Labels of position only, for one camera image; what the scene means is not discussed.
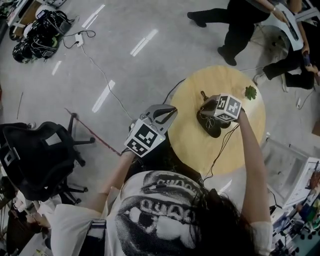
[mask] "succulent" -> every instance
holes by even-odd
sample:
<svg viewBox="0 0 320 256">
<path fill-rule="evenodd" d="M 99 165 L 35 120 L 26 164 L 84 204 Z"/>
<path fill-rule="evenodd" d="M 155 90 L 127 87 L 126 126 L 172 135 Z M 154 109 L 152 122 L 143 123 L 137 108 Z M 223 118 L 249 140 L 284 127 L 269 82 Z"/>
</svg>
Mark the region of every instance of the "succulent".
<svg viewBox="0 0 320 256">
<path fill-rule="evenodd" d="M 245 94 L 244 94 L 250 101 L 251 99 L 256 99 L 257 96 L 257 90 L 253 86 L 249 86 L 245 88 Z"/>
</svg>

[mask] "round wooden table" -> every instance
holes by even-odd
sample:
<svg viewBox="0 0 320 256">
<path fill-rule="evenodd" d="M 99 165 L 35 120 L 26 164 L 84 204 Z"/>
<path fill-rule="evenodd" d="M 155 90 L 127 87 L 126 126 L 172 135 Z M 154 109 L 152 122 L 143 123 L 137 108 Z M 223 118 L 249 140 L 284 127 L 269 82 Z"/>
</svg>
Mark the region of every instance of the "round wooden table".
<svg viewBox="0 0 320 256">
<path fill-rule="evenodd" d="M 248 100 L 245 89 L 255 87 L 256 99 Z M 210 66 L 188 77 L 177 89 L 171 105 L 178 109 L 178 115 L 168 130 L 172 148 L 179 159 L 197 172 L 206 175 L 218 156 L 225 134 L 237 124 L 231 123 L 222 129 L 219 138 L 213 138 L 198 123 L 196 114 L 204 103 L 201 95 L 231 94 L 242 101 L 257 141 L 260 143 L 265 132 L 266 111 L 262 96 L 249 77 L 226 66 Z M 245 163 L 240 128 L 231 136 L 224 151 L 216 161 L 213 174 L 226 174 L 242 167 Z"/>
</svg>

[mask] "gray floor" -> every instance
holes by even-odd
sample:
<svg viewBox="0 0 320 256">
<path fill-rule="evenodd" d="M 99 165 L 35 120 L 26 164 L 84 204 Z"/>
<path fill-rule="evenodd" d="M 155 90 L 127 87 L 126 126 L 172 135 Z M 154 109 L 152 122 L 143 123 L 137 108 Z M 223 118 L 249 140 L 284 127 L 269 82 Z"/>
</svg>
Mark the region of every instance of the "gray floor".
<svg viewBox="0 0 320 256">
<path fill-rule="evenodd" d="M 225 0 L 67 0 L 61 10 L 69 18 L 79 15 L 69 31 L 76 33 L 81 25 L 101 4 L 106 6 L 90 26 L 96 37 L 84 36 L 84 49 L 115 82 L 113 92 L 123 102 L 130 115 L 137 118 L 152 104 L 161 103 L 169 90 L 181 79 L 211 65 L 225 65 L 217 48 L 224 43 L 228 29 L 226 24 L 209 24 L 196 27 L 186 13 L 212 8 L 225 8 Z M 148 33 L 158 33 L 135 57 L 130 55 L 135 45 Z M 73 37 L 66 39 L 68 46 Z M 57 53 L 46 63 L 20 64 L 12 58 L 15 42 L 6 35 L 0 46 L 0 84 L 3 90 L 3 123 L 31 122 L 38 125 L 52 121 L 67 126 L 70 115 L 76 112 L 80 120 L 116 151 L 124 149 L 130 119 L 109 94 L 96 113 L 92 108 L 106 87 L 103 75 L 76 46 L 66 49 L 60 46 Z M 248 70 L 269 64 L 277 51 L 270 52 L 260 45 L 249 43 L 236 60 L 238 70 Z M 57 61 L 62 61 L 55 75 L 52 71 Z M 245 73 L 250 77 L 259 71 Z M 318 94 L 313 93 L 302 110 L 296 108 L 298 97 L 302 100 L 309 91 L 291 89 L 284 93 L 279 77 L 260 88 L 266 108 L 266 130 L 273 139 L 293 144 L 312 156 L 320 157 L 317 145 L 320 138 L 311 134 L 318 119 Z M 19 116 L 17 110 L 23 97 Z M 76 124 L 75 136 L 84 139 L 90 133 L 80 123 Z M 84 168 L 77 167 L 71 180 L 89 188 L 82 195 L 88 199 L 97 191 L 104 178 L 111 174 L 118 156 L 101 142 L 78 148 L 86 159 Z M 241 208 L 246 183 L 244 169 L 231 174 L 215 176 L 206 184 L 217 190 L 224 188 Z"/>
</svg>

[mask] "white sneaker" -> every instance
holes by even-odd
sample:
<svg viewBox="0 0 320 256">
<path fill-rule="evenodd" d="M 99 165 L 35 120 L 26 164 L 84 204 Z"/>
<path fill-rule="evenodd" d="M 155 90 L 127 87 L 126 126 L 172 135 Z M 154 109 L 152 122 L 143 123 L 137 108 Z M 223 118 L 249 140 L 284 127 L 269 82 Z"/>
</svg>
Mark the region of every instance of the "white sneaker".
<svg viewBox="0 0 320 256">
<path fill-rule="evenodd" d="M 30 123 L 28 123 L 27 124 L 27 128 L 29 129 L 29 130 L 33 130 L 34 128 L 36 128 L 36 122 L 30 122 Z"/>
<path fill-rule="evenodd" d="M 283 90 L 285 93 L 288 93 L 288 92 L 289 92 L 289 88 L 287 87 L 285 74 L 282 74 L 282 75 L 281 75 L 281 79 L 282 79 L 282 90 Z"/>
<path fill-rule="evenodd" d="M 255 82 L 256 86 L 261 86 L 263 85 L 266 81 L 268 81 L 268 77 L 266 76 L 265 72 L 261 74 L 257 74 L 254 78 L 253 81 Z"/>
</svg>

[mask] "black shoe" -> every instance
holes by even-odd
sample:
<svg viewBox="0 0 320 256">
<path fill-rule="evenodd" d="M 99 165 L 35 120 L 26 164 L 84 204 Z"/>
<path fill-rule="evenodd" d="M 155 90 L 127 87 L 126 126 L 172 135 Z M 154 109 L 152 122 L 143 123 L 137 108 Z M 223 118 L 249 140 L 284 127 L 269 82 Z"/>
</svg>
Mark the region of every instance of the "black shoe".
<svg viewBox="0 0 320 256">
<path fill-rule="evenodd" d="M 228 56 L 228 54 L 225 52 L 223 47 L 219 47 L 218 48 L 218 53 L 222 56 L 222 58 L 224 59 L 224 61 L 229 64 L 230 66 L 236 66 L 237 62 L 235 60 L 235 58 Z"/>
<path fill-rule="evenodd" d="M 201 22 L 199 20 L 196 20 L 193 12 L 188 12 L 186 15 L 190 20 L 193 20 L 198 27 L 205 28 L 207 26 L 207 24 L 205 22 Z"/>
</svg>

